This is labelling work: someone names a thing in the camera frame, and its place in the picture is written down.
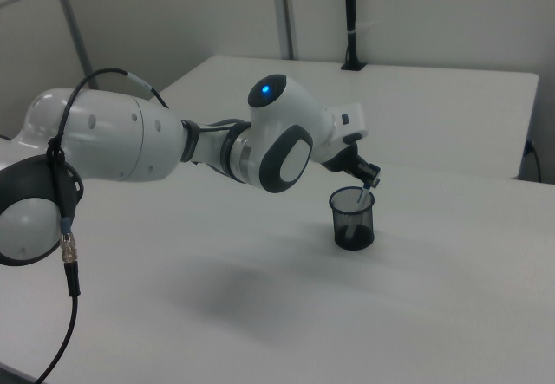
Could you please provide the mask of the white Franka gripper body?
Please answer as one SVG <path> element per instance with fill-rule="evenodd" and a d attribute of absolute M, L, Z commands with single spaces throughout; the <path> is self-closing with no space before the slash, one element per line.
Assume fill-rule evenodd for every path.
<path fill-rule="evenodd" d="M 350 146 L 368 136 L 364 111 L 359 102 L 328 107 L 326 111 L 332 119 L 331 146 Z"/>

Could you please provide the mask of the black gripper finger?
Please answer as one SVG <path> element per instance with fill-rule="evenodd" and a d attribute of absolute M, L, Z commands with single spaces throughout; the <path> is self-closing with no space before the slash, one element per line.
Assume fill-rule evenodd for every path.
<path fill-rule="evenodd" d="M 347 174 L 359 178 L 358 175 L 358 146 L 357 144 L 351 144 L 344 148 L 332 159 L 329 159 L 322 163 L 322 166 L 331 172 L 346 172 Z"/>
<path fill-rule="evenodd" d="M 352 175 L 362 181 L 363 185 L 369 188 L 377 188 L 380 183 L 381 168 L 377 165 L 367 162 L 358 153 L 358 145 L 354 147 L 354 165 L 352 166 Z"/>

